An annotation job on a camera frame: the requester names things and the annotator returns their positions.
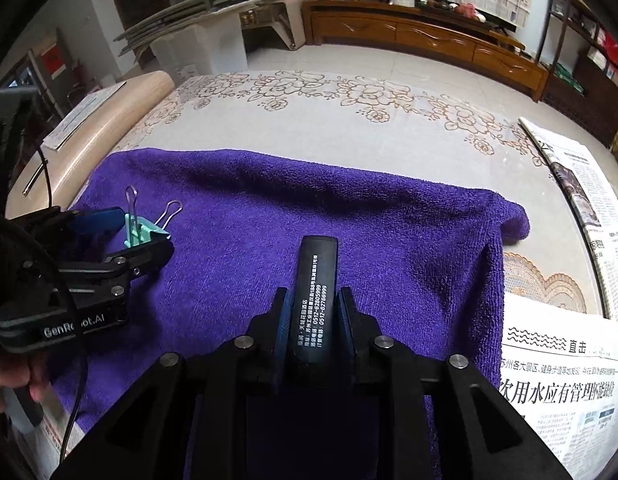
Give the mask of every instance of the metal screw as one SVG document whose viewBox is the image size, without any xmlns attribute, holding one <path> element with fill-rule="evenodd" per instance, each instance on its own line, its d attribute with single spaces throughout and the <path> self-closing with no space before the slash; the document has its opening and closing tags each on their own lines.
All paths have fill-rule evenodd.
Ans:
<svg viewBox="0 0 618 480">
<path fill-rule="evenodd" d="M 253 346 L 253 338 L 250 335 L 241 335 L 233 342 L 238 348 L 251 348 Z"/>
<path fill-rule="evenodd" d="M 374 339 L 374 343 L 380 348 L 391 348 L 395 341 L 393 340 L 393 337 L 389 337 L 387 335 L 379 335 Z"/>
<path fill-rule="evenodd" d="M 458 370 L 462 370 L 469 365 L 469 360 L 462 354 L 453 354 L 451 357 L 449 357 L 449 363 L 452 367 L 458 368 Z"/>
<path fill-rule="evenodd" d="M 180 357 L 174 352 L 167 352 L 160 357 L 160 364 L 165 368 L 178 364 L 178 361 L 180 361 Z"/>
</svg>

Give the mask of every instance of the binder clip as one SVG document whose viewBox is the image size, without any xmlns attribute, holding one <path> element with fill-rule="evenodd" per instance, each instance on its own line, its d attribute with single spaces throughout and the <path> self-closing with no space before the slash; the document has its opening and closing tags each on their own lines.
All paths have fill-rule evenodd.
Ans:
<svg viewBox="0 0 618 480">
<path fill-rule="evenodd" d="M 124 215 L 124 227 L 126 229 L 126 240 L 124 246 L 134 247 L 143 243 L 151 241 L 151 237 L 163 236 L 167 240 L 171 238 L 171 235 L 166 231 L 167 225 L 171 222 L 171 219 L 182 211 L 182 203 L 180 200 L 171 200 L 167 202 L 167 206 L 164 209 L 164 213 L 160 215 L 155 222 L 150 222 L 146 218 L 138 216 L 135 212 L 135 202 L 138 200 L 138 192 L 133 186 L 127 186 L 125 190 L 126 202 L 128 204 L 128 212 Z M 169 213 L 169 208 L 172 204 L 176 204 L 176 209 L 171 215 L 164 221 L 164 224 L 160 226 L 160 222 Z"/>
</svg>

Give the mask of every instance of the wooden cabinet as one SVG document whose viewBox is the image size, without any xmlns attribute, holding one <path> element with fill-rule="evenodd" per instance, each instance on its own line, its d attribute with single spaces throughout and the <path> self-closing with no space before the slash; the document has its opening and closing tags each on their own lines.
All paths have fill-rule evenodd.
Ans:
<svg viewBox="0 0 618 480">
<path fill-rule="evenodd" d="M 473 62 L 534 90 L 538 88 L 542 81 L 542 72 L 545 72 L 545 70 L 541 70 L 532 62 L 525 61 L 519 56 L 502 54 L 487 46 L 475 48 Z"/>
<path fill-rule="evenodd" d="M 515 39 L 453 12 L 361 0 L 307 0 L 302 5 L 308 44 L 324 41 L 377 45 L 431 56 L 542 95 L 549 73 L 516 54 Z"/>
<path fill-rule="evenodd" d="M 319 38 L 361 38 L 384 43 L 395 41 L 395 22 L 349 16 L 314 16 L 313 35 Z"/>
<path fill-rule="evenodd" d="M 413 25 L 399 23 L 396 31 L 396 42 L 425 50 L 433 50 L 465 61 L 473 59 L 475 49 L 475 42 L 465 35 L 423 23 L 414 23 Z"/>
</svg>

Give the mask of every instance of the purple towel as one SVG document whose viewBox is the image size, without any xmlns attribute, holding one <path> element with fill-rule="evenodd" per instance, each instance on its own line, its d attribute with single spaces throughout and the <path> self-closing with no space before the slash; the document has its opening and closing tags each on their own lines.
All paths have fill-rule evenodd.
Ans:
<svg viewBox="0 0 618 480">
<path fill-rule="evenodd" d="M 259 153 L 146 149 L 108 156 L 76 208 L 126 209 L 128 184 L 140 216 L 155 220 L 173 199 L 184 210 L 168 227 L 172 260 L 133 282 L 129 325 L 90 338 L 84 430 L 163 352 L 205 353 L 244 333 L 276 287 L 293 287 L 307 234 L 339 240 L 337 285 L 352 287 L 383 333 L 425 356 L 460 352 L 497 384 L 502 240 L 528 235 L 521 206 L 489 190 Z M 122 248 L 123 231 L 107 250 Z M 75 387 L 71 367 L 54 378 L 67 408 Z"/>
</svg>

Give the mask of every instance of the cabinet drawer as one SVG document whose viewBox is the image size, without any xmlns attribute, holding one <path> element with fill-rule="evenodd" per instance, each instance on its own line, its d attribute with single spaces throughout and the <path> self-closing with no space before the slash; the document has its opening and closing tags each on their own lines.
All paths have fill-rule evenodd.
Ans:
<svg viewBox="0 0 618 480">
<path fill-rule="evenodd" d="M 395 41 L 395 22 L 346 16 L 314 16 L 311 21 L 314 36 Z"/>
<path fill-rule="evenodd" d="M 429 27 L 421 23 L 400 24 L 395 39 L 398 44 L 433 50 L 465 61 L 473 59 L 475 43 L 445 28 Z"/>
<path fill-rule="evenodd" d="M 542 70 L 533 63 L 514 54 L 508 56 L 485 46 L 475 48 L 473 62 L 533 90 L 537 89 L 542 81 Z"/>
</svg>

